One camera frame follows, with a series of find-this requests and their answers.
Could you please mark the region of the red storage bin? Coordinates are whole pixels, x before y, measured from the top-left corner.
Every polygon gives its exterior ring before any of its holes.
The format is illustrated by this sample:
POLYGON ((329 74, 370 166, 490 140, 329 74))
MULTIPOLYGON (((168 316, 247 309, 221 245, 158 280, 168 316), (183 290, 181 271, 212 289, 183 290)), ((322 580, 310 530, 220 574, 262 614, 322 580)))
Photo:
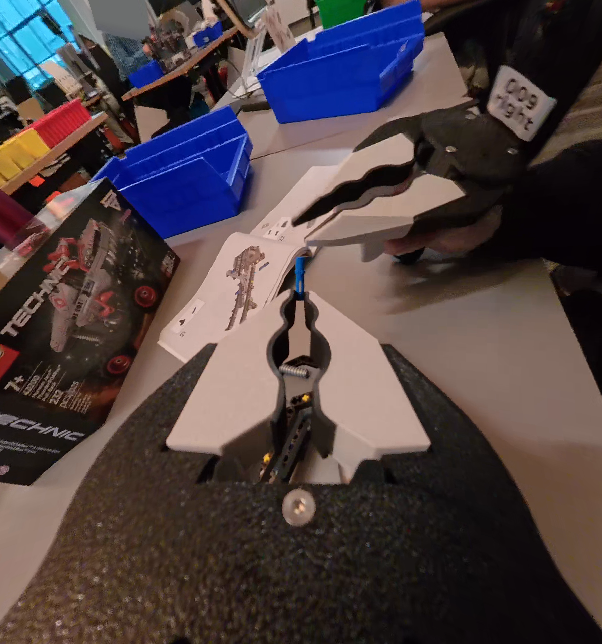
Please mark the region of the red storage bin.
POLYGON ((90 121, 89 110, 81 103, 80 99, 74 99, 50 111, 27 126, 24 131, 35 130, 48 148, 54 148, 90 121))

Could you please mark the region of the white stand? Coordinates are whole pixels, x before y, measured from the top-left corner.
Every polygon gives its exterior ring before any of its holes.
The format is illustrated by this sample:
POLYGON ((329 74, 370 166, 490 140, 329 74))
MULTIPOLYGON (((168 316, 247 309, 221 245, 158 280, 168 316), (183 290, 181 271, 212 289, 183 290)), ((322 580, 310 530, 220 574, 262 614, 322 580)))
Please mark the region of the white stand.
POLYGON ((264 28, 247 40, 241 79, 243 85, 247 88, 251 84, 251 79, 257 76, 260 69, 260 56, 262 55, 267 30, 264 28))

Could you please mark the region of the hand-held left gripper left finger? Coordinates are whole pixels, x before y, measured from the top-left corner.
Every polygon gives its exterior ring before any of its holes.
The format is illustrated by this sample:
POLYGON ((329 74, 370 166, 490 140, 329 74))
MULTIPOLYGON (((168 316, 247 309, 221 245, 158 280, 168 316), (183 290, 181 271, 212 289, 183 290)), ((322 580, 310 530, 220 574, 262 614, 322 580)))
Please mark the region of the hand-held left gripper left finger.
POLYGON ((175 422, 170 451, 216 457, 214 480, 258 480, 287 432, 279 368, 289 356, 289 292, 241 323, 213 350, 175 422))

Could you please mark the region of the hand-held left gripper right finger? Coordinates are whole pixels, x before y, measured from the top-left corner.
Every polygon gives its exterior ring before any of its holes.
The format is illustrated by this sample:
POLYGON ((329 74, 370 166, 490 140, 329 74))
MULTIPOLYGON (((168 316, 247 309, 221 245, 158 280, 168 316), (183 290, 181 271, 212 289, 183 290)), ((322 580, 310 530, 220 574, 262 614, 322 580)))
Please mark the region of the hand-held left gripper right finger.
POLYGON ((335 425, 329 455, 344 480, 363 461, 427 451, 431 441, 377 338, 313 292, 308 300, 330 350, 316 382, 318 407, 335 425))

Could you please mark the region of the person's right forearm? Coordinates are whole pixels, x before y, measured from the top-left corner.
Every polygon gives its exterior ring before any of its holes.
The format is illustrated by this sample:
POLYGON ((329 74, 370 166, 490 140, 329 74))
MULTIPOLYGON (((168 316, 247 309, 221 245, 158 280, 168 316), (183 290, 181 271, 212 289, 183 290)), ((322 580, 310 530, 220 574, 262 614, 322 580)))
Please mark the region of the person's right forearm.
POLYGON ((542 258, 602 278, 602 140, 527 170, 504 202, 490 247, 502 260, 542 258))

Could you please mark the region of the grey desk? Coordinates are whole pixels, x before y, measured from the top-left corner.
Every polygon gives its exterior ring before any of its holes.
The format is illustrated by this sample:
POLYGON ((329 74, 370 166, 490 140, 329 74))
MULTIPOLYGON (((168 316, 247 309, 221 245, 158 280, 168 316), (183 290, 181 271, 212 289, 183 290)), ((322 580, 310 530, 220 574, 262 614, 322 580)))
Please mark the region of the grey desk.
MULTIPOLYGON (((306 171, 338 164, 388 120, 459 104, 466 92, 442 34, 426 37, 414 77, 390 106, 365 115, 279 125, 241 116, 253 145, 251 187, 233 219, 168 240, 181 258, 107 423, 30 487, 0 484, 0 621, 55 539, 96 456, 181 363, 160 331, 198 290, 225 239, 251 232, 306 171)), ((390 258, 360 261, 358 247, 324 249, 306 282, 378 340, 394 345, 490 440, 525 496, 547 547, 602 627, 602 398, 543 265, 442 282, 390 258)))

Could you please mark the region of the green storage bin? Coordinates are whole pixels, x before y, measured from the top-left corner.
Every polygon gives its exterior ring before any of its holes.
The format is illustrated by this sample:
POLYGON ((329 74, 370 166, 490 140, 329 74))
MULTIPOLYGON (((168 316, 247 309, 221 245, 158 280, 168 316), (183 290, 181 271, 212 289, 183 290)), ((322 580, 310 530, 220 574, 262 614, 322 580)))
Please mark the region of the green storage bin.
POLYGON ((377 1, 315 1, 324 29, 332 28, 372 13, 377 1))

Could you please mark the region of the white instruction booklet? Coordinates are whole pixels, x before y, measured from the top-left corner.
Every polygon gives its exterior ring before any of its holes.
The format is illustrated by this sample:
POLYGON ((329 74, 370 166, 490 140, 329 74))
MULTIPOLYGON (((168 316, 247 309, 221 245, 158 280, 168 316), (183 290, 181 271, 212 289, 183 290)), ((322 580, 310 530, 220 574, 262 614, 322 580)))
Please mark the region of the white instruction booklet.
POLYGON ((161 331, 158 344, 186 363, 263 310, 294 271, 297 257, 317 252, 306 238, 327 216, 296 227, 291 217, 327 189, 337 172, 337 165, 311 167, 251 233, 230 235, 193 298, 161 331))

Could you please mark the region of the black toy set box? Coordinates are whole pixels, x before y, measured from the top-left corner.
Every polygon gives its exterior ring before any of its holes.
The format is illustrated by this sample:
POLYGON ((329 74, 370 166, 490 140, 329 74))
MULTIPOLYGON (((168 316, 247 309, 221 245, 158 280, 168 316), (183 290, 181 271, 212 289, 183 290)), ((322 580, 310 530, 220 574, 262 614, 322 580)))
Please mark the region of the black toy set box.
POLYGON ((107 420, 179 265, 106 178, 0 249, 0 482, 29 486, 107 420))

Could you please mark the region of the small black toy box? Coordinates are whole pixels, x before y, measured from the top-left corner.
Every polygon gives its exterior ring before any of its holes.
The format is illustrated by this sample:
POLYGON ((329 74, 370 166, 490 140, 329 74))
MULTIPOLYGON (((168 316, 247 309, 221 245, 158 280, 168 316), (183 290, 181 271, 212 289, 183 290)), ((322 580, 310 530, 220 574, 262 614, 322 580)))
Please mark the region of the small black toy box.
POLYGON ((153 60, 158 62, 166 74, 175 70, 190 57, 183 34, 178 30, 153 29, 150 31, 149 46, 153 60))

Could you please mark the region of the small blue storage bin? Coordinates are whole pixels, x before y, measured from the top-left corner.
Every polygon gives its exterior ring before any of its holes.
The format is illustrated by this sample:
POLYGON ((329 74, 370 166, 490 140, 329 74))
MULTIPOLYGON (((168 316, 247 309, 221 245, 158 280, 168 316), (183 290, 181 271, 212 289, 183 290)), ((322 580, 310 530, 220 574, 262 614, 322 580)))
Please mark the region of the small blue storage bin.
POLYGON ((192 34, 192 42, 197 48, 203 48, 223 35, 223 25, 216 21, 197 28, 192 34))
POLYGON ((160 80, 163 76, 164 72, 160 63, 153 59, 137 71, 130 73, 128 80, 134 88, 141 89, 160 80))

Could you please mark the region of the grey black toy brick model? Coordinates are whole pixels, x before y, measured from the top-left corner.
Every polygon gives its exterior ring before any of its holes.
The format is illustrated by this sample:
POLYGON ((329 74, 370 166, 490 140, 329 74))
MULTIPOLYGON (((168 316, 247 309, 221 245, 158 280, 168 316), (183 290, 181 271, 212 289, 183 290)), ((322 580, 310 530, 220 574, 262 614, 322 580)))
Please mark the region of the grey black toy brick model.
POLYGON ((313 384, 319 373, 318 364, 308 355, 289 359, 280 367, 284 382, 299 381, 305 390, 292 396, 286 406, 286 438, 279 452, 269 452, 262 458, 258 482, 288 484, 302 462, 311 438, 313 384))

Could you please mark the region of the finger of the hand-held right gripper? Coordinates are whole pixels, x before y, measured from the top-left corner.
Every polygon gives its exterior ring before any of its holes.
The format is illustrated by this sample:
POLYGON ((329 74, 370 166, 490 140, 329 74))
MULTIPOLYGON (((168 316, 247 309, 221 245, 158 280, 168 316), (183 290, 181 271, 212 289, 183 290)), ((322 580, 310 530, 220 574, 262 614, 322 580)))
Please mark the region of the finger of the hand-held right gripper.
POLYGON ((358 207, 336 208, 336 213, 306 237, 306 246, 337 247, 358 245, 361 261, 371 262, 383 254, 388 240, 406 236, 418 215, 465 197, 454 181, 422 174, 407 181, 406 189, 393 195, 377 195, 358 207))
POLYGON ((414 172, 414 143, 403 134, 353 151, 337 165, 322 193, 296 217, 300 227, 324 216, 357 209, 377 197, 390 197, 406 190, 414 172))

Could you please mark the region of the person's right hand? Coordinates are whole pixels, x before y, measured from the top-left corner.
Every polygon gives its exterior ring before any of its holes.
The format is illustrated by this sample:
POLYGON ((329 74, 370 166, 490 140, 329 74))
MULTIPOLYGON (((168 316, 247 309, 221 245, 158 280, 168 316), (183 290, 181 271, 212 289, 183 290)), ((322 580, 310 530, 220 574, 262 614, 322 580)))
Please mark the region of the person's right hand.
POLYGON ((441 229, 434 232, 416 232, 411 229, 404 237, 384 243, 384 253, 401 256, 420 249, 432 249, 444 255, 467 253, 485 244, 498 230, 502 220, 502 206, 496 205, 466 227, 441 229))

